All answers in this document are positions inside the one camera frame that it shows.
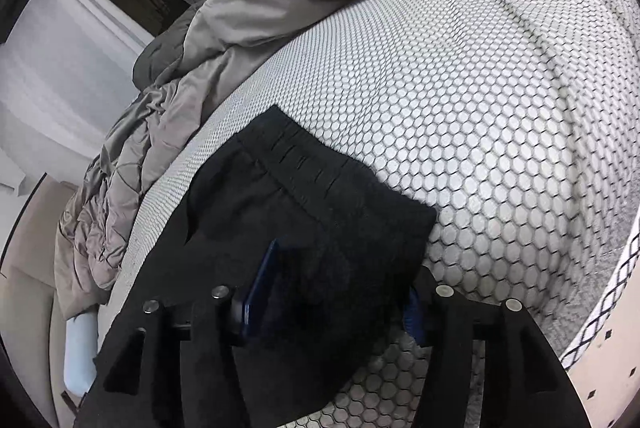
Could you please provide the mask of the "grey crumpled duvet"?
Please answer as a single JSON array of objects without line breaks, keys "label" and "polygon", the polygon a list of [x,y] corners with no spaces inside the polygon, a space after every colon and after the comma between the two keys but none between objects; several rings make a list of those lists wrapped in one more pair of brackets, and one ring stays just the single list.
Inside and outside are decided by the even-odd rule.
[{"label": "grey crumpled duvet", "polygon": [[348,0],[203,0],[134,64],[137,98],[107,132],[58,220],[54,280],[65,317],[104,304],[140,203],[213,111],[297,33]]}]

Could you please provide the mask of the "light blue pillow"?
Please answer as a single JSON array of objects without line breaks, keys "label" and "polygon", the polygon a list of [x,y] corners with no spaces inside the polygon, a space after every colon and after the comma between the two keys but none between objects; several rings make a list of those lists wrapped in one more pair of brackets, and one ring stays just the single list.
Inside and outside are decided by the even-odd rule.
[{"label": "light blue pillow", "polygon": [[98,312],[89,310],[65,323],[64,385],[74,396],[84,396],[96,380]]}]

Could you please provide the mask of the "black pants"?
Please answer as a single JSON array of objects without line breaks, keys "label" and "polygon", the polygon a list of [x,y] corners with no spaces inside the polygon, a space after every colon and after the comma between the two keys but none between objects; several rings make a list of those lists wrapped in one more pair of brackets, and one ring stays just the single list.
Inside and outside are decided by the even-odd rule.
[{"label": "black pants", "polygon": [[[198,169],[96,361],[79,427],[277,427],[330,403],[409,301],[436,210],[280,108]],[[273,240],[259,333],[244,292]]]}]

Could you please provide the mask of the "white honeycomb mattress cover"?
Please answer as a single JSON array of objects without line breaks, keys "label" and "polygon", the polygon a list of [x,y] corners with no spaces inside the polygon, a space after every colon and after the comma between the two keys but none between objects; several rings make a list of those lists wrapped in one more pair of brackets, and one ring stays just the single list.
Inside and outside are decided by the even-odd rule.
[{"label": "white honeycomb mattress cover", "polygon": [[283,425],[585,427],[559,356],[639,200],[636,0],[357,0],[206,120],[138,216],[116,318],[205,161],[270,107],[436,210],[401,317],[318,411]]}]

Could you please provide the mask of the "white wardrobe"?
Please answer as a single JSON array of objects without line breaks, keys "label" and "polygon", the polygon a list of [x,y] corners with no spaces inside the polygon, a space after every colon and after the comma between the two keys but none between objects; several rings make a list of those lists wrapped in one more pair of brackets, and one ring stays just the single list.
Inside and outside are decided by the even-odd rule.
[{"label": "white wardrobe", "polygon": [[151,40],[110,0],[29,0],[1,47],[2,151],[32,179],[80,184]]}]

